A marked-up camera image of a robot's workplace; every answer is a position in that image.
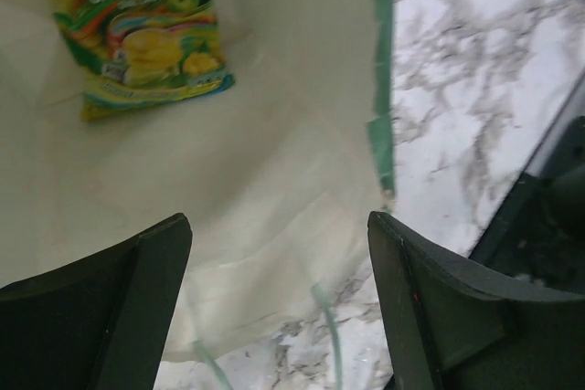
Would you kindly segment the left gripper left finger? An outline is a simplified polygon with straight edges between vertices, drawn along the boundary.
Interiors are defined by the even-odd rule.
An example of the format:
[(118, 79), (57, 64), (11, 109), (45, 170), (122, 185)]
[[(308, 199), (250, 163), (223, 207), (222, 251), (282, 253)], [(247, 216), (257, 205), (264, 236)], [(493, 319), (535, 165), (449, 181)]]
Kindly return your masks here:
[(175, 214), (1, 289), (1, 386), (151, 389), (192, 245)]

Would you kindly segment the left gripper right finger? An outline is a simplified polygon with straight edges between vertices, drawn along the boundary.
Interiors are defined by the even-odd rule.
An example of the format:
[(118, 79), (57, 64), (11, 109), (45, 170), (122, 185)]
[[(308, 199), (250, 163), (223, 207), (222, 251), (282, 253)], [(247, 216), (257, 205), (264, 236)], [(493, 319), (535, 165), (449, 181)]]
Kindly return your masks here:
[(508, 277), (395, 217), (367, 223), (392, 389), (581, 389), (584, 299)]

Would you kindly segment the green paper bag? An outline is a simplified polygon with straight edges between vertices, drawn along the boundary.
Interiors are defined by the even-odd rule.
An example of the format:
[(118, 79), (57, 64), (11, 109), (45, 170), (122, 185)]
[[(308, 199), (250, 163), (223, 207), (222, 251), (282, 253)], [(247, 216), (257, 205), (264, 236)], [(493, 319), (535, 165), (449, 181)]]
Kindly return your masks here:
[(381, 5), (213, 4), (230, 88), (86, 121), (50, 1), (1, 0), (1, 289), (182, 214), (160, 363), (213, 364), (324, 308), (382, 201)]

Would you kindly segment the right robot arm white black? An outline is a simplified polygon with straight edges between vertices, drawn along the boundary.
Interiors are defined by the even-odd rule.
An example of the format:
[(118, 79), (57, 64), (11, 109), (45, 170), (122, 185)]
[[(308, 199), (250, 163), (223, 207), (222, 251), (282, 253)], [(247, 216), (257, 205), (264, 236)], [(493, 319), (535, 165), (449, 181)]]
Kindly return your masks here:
[(584, 292), (584, 118), (555, 141), (544, 169), (525, 169), (469, 259), (517, 279)]

